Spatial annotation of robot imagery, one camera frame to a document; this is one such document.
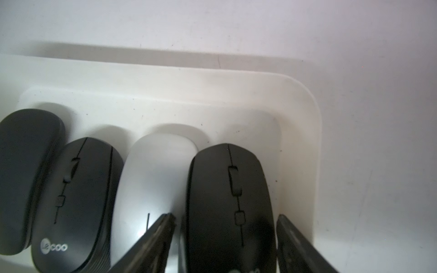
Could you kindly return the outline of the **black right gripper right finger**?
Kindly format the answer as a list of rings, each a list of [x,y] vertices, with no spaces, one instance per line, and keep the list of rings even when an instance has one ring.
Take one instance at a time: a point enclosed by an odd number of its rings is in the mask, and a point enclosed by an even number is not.
[[[311,242],[285,216],[279,215],[277,258],[282,273],[337,273]]]

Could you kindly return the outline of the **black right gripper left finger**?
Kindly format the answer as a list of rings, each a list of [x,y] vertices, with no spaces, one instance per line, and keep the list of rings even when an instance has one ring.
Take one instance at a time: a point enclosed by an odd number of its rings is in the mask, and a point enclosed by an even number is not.
[[[163,273],[176,227],[173,214],[162,214],[109,273]]]

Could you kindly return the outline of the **silver mouse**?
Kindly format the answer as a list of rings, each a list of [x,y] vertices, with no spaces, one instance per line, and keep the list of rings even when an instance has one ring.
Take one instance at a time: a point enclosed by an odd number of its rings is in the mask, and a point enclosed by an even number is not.
[[[114,266],[162,215],[176,218],[166,272],[178,273],[180,225],[185,214],[188,174],[197,146],[176,134],[149,134],[132,146],[116,194],[110,239]]]

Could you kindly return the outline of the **black Lecoo mouse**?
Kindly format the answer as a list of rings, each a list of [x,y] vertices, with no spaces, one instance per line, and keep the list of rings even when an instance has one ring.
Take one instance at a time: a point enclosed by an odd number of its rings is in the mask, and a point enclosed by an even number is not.
[[[45,182],[31,254],[40,273],[106,273],[113,208],[124,161],[87,137],[67,144]]]

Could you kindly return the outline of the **white plastic storage box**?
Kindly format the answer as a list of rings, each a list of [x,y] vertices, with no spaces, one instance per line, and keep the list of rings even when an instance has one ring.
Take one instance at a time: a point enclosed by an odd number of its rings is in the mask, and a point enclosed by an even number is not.
[[[279,74],[1,56],[1,117],[41,108],[70,140],[94,135],[127,156],[142,136],[232,143],[262,164],[274,216],[313,239],[321,117],[311,93]]]

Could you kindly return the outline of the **slim black mouse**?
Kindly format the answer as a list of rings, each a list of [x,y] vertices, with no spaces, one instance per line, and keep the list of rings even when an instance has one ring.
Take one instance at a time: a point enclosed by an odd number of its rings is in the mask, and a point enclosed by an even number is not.
[[[31,243],[40,192],[66,130],[55,114],[22,109],[1,121],[1,255]]]

